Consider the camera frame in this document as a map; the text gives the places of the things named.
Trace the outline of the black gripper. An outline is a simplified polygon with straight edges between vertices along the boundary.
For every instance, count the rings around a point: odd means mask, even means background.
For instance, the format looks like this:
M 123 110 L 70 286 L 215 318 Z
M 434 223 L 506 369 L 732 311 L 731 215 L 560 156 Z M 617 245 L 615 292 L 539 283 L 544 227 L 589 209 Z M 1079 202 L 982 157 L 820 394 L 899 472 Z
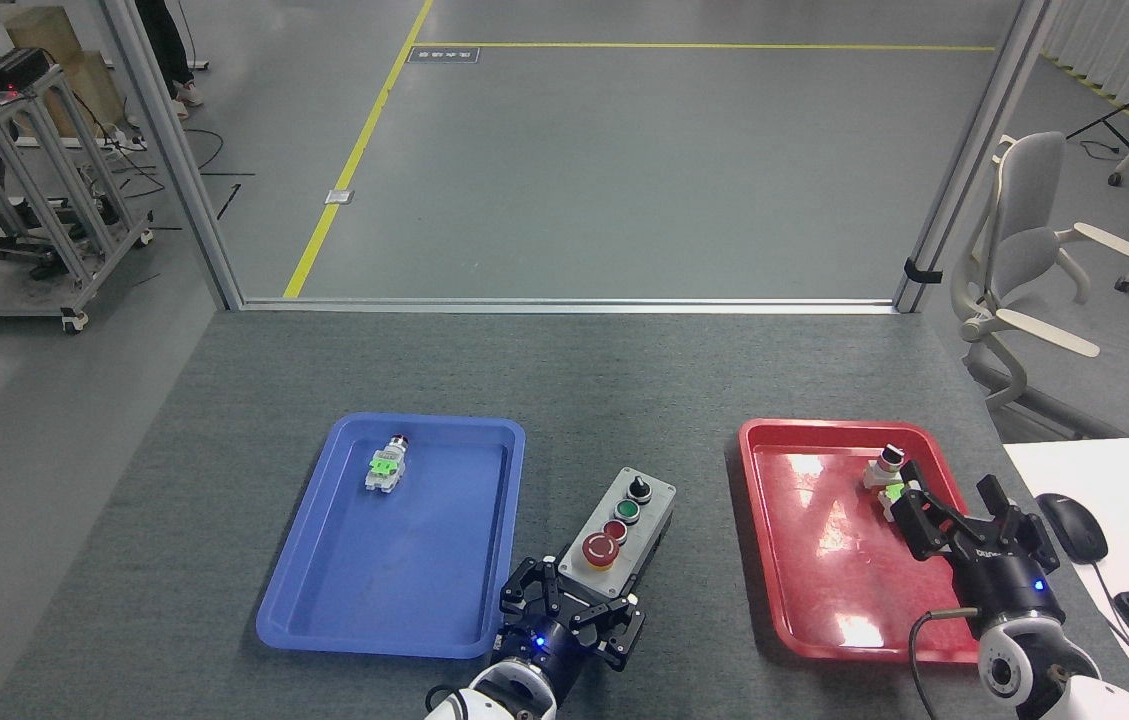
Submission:
M 504 627 L 495 662 L 520 661 L 545 675 L 555 699 L 574 688 L 590 657 L 623 673 L 647 614 L 636 594 L 564 612 L 564 583 L 555 556 L 524 559 L 499 596 Z
M 902 489 L 889 502 L 889 513 L 914 560 L 953 552 L 960 534 L 972 537 L 965 516 L 933 495 L 914 460 L 903 462 L 899 475 Z M 959 602 L 977 611 L 968 630 L 981 635 L 1030 612 L 1064 623 L 1066 612 L 1045 580 L 1061 561 L 1043 520 L 1013 501 L 994 475 L 984 475 L 975 489 L 990 516 L 974 520 L 974 550 L 959 552 Z

